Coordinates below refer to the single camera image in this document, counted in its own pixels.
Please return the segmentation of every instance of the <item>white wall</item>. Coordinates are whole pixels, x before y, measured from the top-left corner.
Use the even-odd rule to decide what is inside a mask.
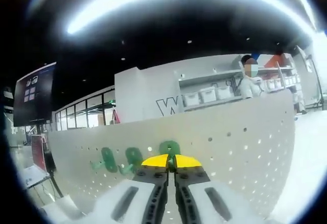
[[[143,119],[145,82],[138,68],[115,75],[115,98],[118,117],[121,122],[134,122]]]
[[[121,122],[140,121],[183,111],[178,79],[185,79],[231,70],[238,54],[218,55],[182,60],[139,70],[132,68],[115,75],[115,96]],[[164,103],[175,105],[159,108]]]
[[[312,45],[309,46],[304,52],[309,55],[313,54]],[[312,72],[307,71],[306,64],[304,63],[300,54],[293,57],[296,70],[301,78],[301,86],[305,105],[311,105],[317,102],[318,92],[318,78],[312,66]]]

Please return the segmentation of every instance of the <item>white lab coat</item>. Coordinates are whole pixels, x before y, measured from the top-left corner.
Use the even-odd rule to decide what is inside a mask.
[[[239,91],[243,99],[259,97],[264,93],[264,90],[259,85],[262,83],[260,77],[246,76],[242,79],[239,85]]]

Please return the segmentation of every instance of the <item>glass window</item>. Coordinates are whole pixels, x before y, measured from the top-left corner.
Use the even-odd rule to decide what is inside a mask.
[[[61,115],[61,130],[67,130],[67,114],[66,109],[60,112]]]
[[[57,131],[60,131],[61,130],[60,113],[56,113],[56,124],[57,124]]]
[[[104,103],[108,103],[110,100],[114,100],[114,90],[104,93],[103,96]]]
[[[103,119],[103,108],[95,108],[91,109],[87,112],[87,118],[88,118],[88,126],[89,127],[97,127],[100,125],[104,125],[104,119]]]
[[[105,117],[106,117],[106,125],[112,124],[112,122],[111,122],[112,112],[113,112],[113,108],[105,108],[104,109],[104,114],[105,114]]]
[[[67,108],[68,129],[76,128],[74,106]]]
[[[76,127],[77,128],[86,128],[87,127],[86,111],[76,112]]]
[[[93,98],[90,98],[87,100],[87,108],[99,106],[102,104],[102,98],[101,95],[95,96]]]
[[[76,104],[76,112],[81,111],[81,110],[85,110],[86,106],[85,106],[85,100]]]

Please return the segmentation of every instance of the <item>person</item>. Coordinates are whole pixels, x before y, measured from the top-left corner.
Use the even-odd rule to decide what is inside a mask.
[[[245,75],[238,88],[243,99],[259,97],[264,93],[261,87],[262,78],[257,77],[258,63],[251,55],[244,55],[241,59]]]

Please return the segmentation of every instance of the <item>white shelf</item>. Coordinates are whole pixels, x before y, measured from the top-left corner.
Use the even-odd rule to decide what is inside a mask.
[[[219,73],[213,73],[210,75],[202,76],[202,77],[196,77],[196,78],[190,78],[190,79],[182,79],[179,81],[180,87],[185,86],[192,86],[194,84],[204,83],[204,82],[212,82],[217,80],[223,80],[227,78],[232,78],[233,76],[237,74],[241,74],[241,69],[239,70],[230,70],[225,72],[219,72]]]
[[[282,71],[291,71],[293,68],[292,67],[281,67]],[[270,72],[278,72],[277,67],[271,67],[271,68],[259,68],[258,69],[259,73],[270,73]]]
[[[191,106],[185,107],[184,111],[202,109],[202,108],[206,108],[206,107],[210,107],[210,106],[221,105],[221,104],[232,102],[232,101],[238,101],[241,99],[242,99],[242,96],[235,96],[235,97],[228,98],[228,99],[216,100],[216,101],[212,101],[212,102],[208,102],[208,103],[202,103],[199,105],[191,105]]]
[[[296,86],[296,84],[286,85],[286,88],[288,88],[288,87],[292,87],[292,86]],[[269,90],[268,93],[270,93],[270,92],[280,91],[280,90],[283,90],[283,89],[284,89],[284,87],[275,88],[275,89],[273,89],[273,90]]]

